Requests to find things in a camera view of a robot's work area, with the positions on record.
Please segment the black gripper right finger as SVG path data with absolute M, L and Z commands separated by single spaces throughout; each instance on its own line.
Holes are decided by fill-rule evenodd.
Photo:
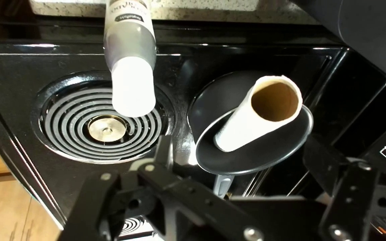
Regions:
M 320 136 L 311 134 L 304 144 L 303 164 L 318 185 L 327 194 L 333 194 L 341 177 L 341 169 L 349 161 Z

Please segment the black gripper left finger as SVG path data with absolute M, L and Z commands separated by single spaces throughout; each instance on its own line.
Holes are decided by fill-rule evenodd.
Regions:
M 157 144 L 154 162 L 170 168 L 173 165 L 173 144 L 170 136 L 161 136 Z

